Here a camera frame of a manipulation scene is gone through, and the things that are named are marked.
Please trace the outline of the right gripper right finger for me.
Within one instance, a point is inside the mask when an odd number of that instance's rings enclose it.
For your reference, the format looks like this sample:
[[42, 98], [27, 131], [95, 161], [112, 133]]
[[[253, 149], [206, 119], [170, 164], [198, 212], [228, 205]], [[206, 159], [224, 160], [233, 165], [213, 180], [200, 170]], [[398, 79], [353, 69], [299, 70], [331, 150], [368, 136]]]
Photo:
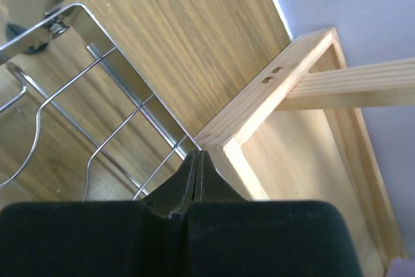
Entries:
[[210, 155], [186, 160], [198, 178], [186, 211], [188, 276], [360, 276], [342, 214], [321, 200], [204, 202]]

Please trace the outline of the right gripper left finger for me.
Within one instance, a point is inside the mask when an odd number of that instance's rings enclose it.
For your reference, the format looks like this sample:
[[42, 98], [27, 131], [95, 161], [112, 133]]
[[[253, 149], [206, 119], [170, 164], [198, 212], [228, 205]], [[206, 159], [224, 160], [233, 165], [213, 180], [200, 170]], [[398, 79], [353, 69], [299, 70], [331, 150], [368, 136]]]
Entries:
[[23, 202], [1, 211], [2, 276], [189, 276], [181, 215], [139, 201]]

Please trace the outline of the metal two-tier dish rack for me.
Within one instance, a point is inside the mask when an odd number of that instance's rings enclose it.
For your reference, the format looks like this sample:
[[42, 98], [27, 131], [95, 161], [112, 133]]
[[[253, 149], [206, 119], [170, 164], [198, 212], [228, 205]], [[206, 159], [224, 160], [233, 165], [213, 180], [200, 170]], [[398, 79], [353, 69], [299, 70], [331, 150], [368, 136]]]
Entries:
[[153, 0], [1, 0], [1, 205], [142, 199], [194, 143], [127, 54]]

